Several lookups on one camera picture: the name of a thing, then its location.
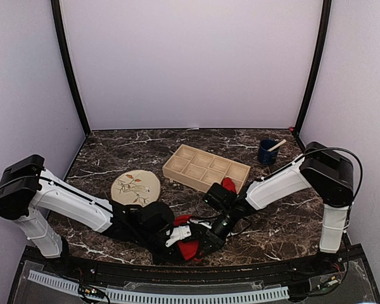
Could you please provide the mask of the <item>red santa sock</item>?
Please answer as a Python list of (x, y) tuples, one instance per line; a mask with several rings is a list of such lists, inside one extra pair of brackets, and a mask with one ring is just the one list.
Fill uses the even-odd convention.
[[(177, 217), (174, 220), (174, 227), (178, 227), (182, 224), (187, 223), (187, 221), (191, 219), (192, 217), (193, 217), (192, 215), (181, 215)], [(195, 240), (191, 240), (191, 241), (186, 241), (186, 242), (178, 241), (177, 244), (185, 261), (197, 261), (197, 262), (199, 261), (199, 259), (196, 257), (196, 254), (198, 252), (199, 245), (200, 245), (199, 238), (196, 238)]]
[(225, 177), (221, 182), (221, 186), (230, 192), (237, 193), (236, 185), (230, 177)]

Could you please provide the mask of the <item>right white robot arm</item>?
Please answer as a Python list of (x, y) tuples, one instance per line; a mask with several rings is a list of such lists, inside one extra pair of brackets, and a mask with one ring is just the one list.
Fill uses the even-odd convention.
[(354, 153), (311, 142), (306, 150), (274, 173), (254, 180), (239, 193), (214, 183), (204, 201), (221, 212), (212, 226), (201, 233), (195, 257), (201, 259), (220, 250), (235, 225), (243, 218), (294, 193), (313, 189), (322, 199), (324, 212), (319, 254), (311, 259), (311, 270), (325, 274), (335, 264), (348, 216), (360, 189), (354, 181)]

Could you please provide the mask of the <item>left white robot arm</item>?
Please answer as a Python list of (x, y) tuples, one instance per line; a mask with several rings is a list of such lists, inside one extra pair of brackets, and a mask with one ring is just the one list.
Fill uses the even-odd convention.
[(76, 261), (66, 239), (48, 224), (42, 208), (76, 220), (108, 238), (135, 243), (161, 261), (183, 261), (177, 242), (191, 236), (189, 225), (174, 225), (164, 203), (145, 207), (97, 198), (57, 178), (44, 158), (31, 155), (7, 167), (0, 181), (0, 217), (16, 223), (63, 276), (72, 276)]

